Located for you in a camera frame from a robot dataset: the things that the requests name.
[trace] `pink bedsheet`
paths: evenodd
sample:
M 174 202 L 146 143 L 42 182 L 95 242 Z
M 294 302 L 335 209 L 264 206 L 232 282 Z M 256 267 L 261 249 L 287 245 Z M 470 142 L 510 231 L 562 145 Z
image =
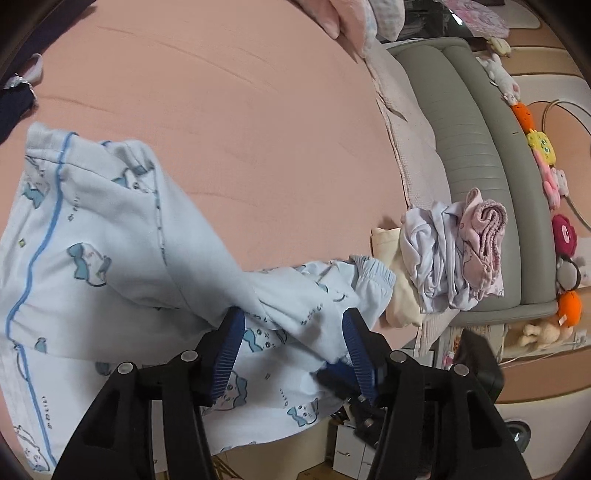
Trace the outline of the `pink bedsheet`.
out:
M 0 146 L 0 231 L 38 120 L 148 143 L 246 270 L 370 254 L 406 204 L 371 77 L 341 44 L 288 0 L 98 0 Z

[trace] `stuffed toy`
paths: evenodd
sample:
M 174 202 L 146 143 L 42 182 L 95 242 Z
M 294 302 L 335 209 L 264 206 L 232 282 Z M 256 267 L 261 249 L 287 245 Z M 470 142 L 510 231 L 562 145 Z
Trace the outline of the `stuffed toy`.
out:
M 539 325 L 525 325 L 523 335 L 517 340 L 519 346 L 537 343 L 535 350 L 564 343 L 573 334 L 573 327 L 560 324 L 555 316 L 542 320 Z
M 554 248 L 557 257 L 565 255 L 573 258 L 577 249 L 577 233 L 570 224 L 570 220 L 561 213 L 554 215 L 552 217 L 552 233 L 554 234 Z
M 558 192 L 561 197 L 569 196 L 569 184 L 566 181 L 564 170 L 556 170 L 554 167 L 550 169 L 556 185 L 558 185 Z
M 542 186 L 546 199 L 548 200 L 548 207 L 550 210 L 556 210 L 560 207 L 560 191 L 558 185 L 554 181 L 554 176 L 548 164 L 544 161 L 542 154 L 538 150 L 532 150 L 535 162 L 538 164 L 538 170 L 542 177 Z
M 556 163 L 556 154 L 554 153 L 548 135 L 537 130 L 530 130 L 530 133 L 526 137 L 531 149 L 539 151 L 548 165 L 554 165 Z
M 513 110 L 513 113 L 517 117 L 523 133 L 527 135 L 530 131 L 535 130 L 534 117 L 526 104 L 517 102 L 515 105 L 511 105 L 511 110 Z
M 503 98 L 509 105 L 516 105 L 521 100 L 519 85 L 509 73 L 503 68 L 501 58 L 493 53 L 490 59 L 476 57 L 480 65 L 486 70 L 488 78 L 495 82 L 503 94 Z
M 581 297 L 574 291 L 565 291 L 558 297 L 558 318 L 563 327 L 574 327 L 579 324 L 583 313 Z
M 511 57 L 511 45 L 504 38 L 491 37 L 486 41 L 486 46 L 491 53 L 498 53 L 501 57 Z
M 576 257 L 571 260 L 566 255 L 560 256 L 556 263 L 556 287 L 559 293 L 575 290 L 581 284 L 589 284 L 588 273 L 581 272 L 581 268 L 586 264 L 583 257 Z

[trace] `gray headboard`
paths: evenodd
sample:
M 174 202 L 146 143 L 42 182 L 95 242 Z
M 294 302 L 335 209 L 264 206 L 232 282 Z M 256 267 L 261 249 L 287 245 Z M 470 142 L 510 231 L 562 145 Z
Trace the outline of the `gray headboard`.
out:
M 478 187 L 505 205 L 502 243 L 505 295 L 490 297 L 453 325 L 505 323 L 552 315 L 556 255 L 540 174 L 517 119 L 459 38 L 437 38 L 389 49 L 402 64 L 433 127 L 454 202 Z

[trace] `gray plush toy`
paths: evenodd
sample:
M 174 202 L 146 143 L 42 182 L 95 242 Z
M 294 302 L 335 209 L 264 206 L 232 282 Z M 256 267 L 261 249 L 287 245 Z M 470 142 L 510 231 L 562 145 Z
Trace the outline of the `gray plush toy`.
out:
M 583 257 L 571 260 L 566 255 L 561 255 L 556 264 L 556 287 L 559 293 L 579 288 L 579 285 L 589 284 L 587 273 L 581 274 L 581 268 L 586 265 Z

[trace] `blue stripe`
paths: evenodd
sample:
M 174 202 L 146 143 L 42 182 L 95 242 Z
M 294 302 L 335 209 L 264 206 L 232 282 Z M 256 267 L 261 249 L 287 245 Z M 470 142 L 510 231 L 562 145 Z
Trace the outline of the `blue stripe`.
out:
M 57 220 L 60 216 L 61 204 L 64 201 L 64 193 L 61 191 L 60 172 L 64 166 L 64 157 L 66 156 L 66 151 L 67 151 L 68 147 L 70 146 L 70 140 L 72 138 L 72 135 L 76 135 L 76 134 L 74 132 L 70 132 L 66 135 L 64 142 L 61 145 L 60 155 L 58 156 L 58 159 L 57 159 L 58 166 L 56 168 L 56 175 L 55 175 L 57 200 L 56 200 L 56 206 L 53 210 L 53 215 L 51 216 L 51 222 L 49 224 L 49 228 L 47 229 L 47 233 L 45 235 L 45 238 L 43 239 L 43 242 L 41 242 L 41 245 L 39 245 L 39 248 L 37 249 L 37 251 L 35 252 L 33 257 L 31 258 L 31 261 L 29 262 L 29 265 L 27 267 L 27 283 L 25 285 L 25 291 L 21 295 L 21 298 L 19 298 L 18 301 L 15 303 L 14 307 L 12 307 L 10 312 L 8 312 L 8 316 L 6 317 L 6 324 L 5 324 L 4 332 L 6 334 L 6 337 L 9 338 L 10 340 L 12 340 L 13 342 L 14 342 L 14 340 L 10 336 L 10 325 L 11 325 L 12 321 L 14 320 L 14 316 L 17 314 L 18 309 L 21 307 L 21 305 L 23 303 L 25 303 L 27 301 L 27 298 L 28 298 L 29 294 L 31 293 L 31 289 L 33 287 L 33 265 L 35 264 L 37 258 L 39 258 L 39 255 L 41 255 L 41 253 L 47 248 L 47 245 L 49 244 L 49 240 L 51 240 L 51 236 L 53 235 L 53 232 L 56 229 Z M 57 462 L 51 452 L 51 446 L 49 444 L 49 438 L 47 436 L 45 422 L 43 420 L 43 415 L 41 414 L 41 409 L 39 408 L 39 403 L 37 401 L 37 395 L 35 394 L 35 389 L 33 388 L 33 382 L 31 382 L 31 374 L 29 372 L 29 366 L 28 366 L 28 362 L 27 362 L 27 356 L 25 355 L 25 349 L 20 343 L 15 342 L 15 345 L 17 346 L 18 351 L 21 354 L 22 365 L 25 369 L 25 376 L 27 378 L 27 385 L 29 387 L 29 394 L 31 396 L 31 400 L 33 401 L 33 406 L 35 408 L 35 412 L 37 413 L 37 420 L 39 421 L 39 427 L 41 429 L 41 434 L 43 435 L 43 441 L 45 443 L 45 448 L 46 448 L 47 454 L 49 455 L 51 462 L 53 463 L 53 466 L 55 467 L 57 465 Z
M 27 267 L 27 283 L 25 285 L 25 291 L 21 295 L 21 298 L 19 298 L 18 301 L 14 304 L 14 307 L 12 307 L 10 312 L 8 312 L 8 316 L 6 317 L 4 334 L 10 340 L 12 340 L 12 337 L 10 336 L 10 324 L 14 320 L 14 316 L 17 314 L 18 309 L 22 306 L 23 303 L 25 303 L 27 301 L 27 297 L 31 293 L 31 287 L 33 286 L 33 264 L 36 262 L 39 255 L 41 255 L 41 253 L 47 248 L 47 244 L 49 243 L 49 240 L 51 240 L 51 236 L 53 235 L 53 231 L 56 229 L 57 219 L 60 216 L 61 204 L 63 203 L 63 200 L 64 200 L 64 194 L 61 191 L 61 185 L 60 185 L 60 183 L 61 183 L 60 172 L 61 172 L 62 167 L 64 166 L 64 156 L 65 156 L 68 146 L 70 145 L 70 139 L 72 138 L 72 135 L 76 135 L 76 134 L 74 132 L 70 132 L 66 135 L 66 138 L 64 139 L 64 143 L 61 146 L 60 156 L 57 159 L 58 166 L 56 168 L 56 178 L 55 178 L 56 187 L 57 187 L 57 201 L 56 201 L 56 206 L 53 210 L 53 215 L 51 217 L 51 222 L 49 224 L 49 228 L 47 229 L 47 233 L 45 235 L 45 238 L 43 239 L 43 242 L 41 242 L 41 245 L 39 245 L 39 248 L 37 249 L 37 251 L 35 252 L 33 257 L 31 258 L 31 261 L 29 262 L 29 266 Z
M 21 354 L 22 365 L 25 368 L 25 375 L 27 376 L 27 385 L 29 386 L 29 394 L 31 395 L 31 399 L 33 400 L 33 406 L 35 407 L 35 413 L 37 414 L 37 420 L 39 421 L 39 426 L 41 427 L 41 434 L 43 435 L 43 442 L 45 443 L 45 449 L 53 466 L 57 466 L 57 461 L 51 452 L 51 446 L 49 444 L 49 437 L 47 436 L 47 430 L 45 428 L 45 421 L 43 420 L 43 415 L 41 414 L 41 409 L 39 408 L 39 402 L 37 401 L 37 396 L 35 395 L 35 389 L 33 388 L 33 382 L 31 381 L 31 373 L 29 372 L 29 364 L 27 362 L 27 356 L 25 354 L 24 347 L 18 343 L 17 348 L 19 353 Z

